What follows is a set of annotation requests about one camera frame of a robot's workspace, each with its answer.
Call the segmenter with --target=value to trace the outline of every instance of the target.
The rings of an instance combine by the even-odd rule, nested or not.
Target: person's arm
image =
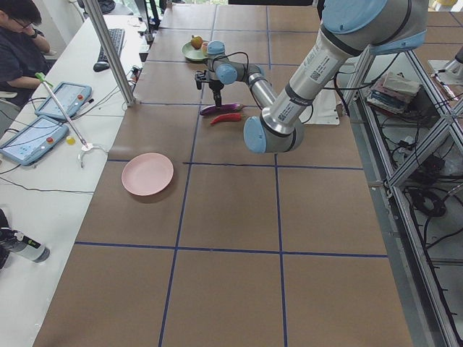
[[[42,53],[48,53],[50,51],[50,43],[42,35],[37,34],[36,29],[32,26],[27,27],[23,31],[24,34],[31,37],[32,42],[41,50]]]
[[[26,76],[7,81],[7,83],[12,87],[25,89],[36,89],[39,85],[41,85],[41,81],[39,79]]]

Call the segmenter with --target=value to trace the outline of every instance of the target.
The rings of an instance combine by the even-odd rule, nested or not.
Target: green plate
[[[182,53],[190,61],[202,62],[206,57],[204,56],[201,48],[195,49],[191,43],[185,43],[182,48]]]

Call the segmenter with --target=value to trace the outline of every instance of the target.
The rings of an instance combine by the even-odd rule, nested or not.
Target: pink plate
[[[159,153],[145,153],[124,167],[122,185],[135,195],[146,196],[166,188],[174,175],[172,162]]]

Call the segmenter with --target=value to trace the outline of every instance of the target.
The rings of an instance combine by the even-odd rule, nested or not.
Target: keyboard
[[[122,46],[124,45],[124,29],[108,29],[109,37],[113,43],[114,48],[116,49],[117,56],[121,56]],[[100,54],[98,55],[97,61],[108,62],[108,57],[104,53],[103,47],[100,47]]]

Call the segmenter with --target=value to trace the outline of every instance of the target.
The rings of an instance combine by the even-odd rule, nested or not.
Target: glasses
[[[32,25],[32,22],[27,24],[27,25],[23,25],[21,22],[18,22],[15,18],[11,18],[12,20],[14,20],[17,24],[21,25],[21,28],[24,30],[25,28],[27,27],[30,27]]]

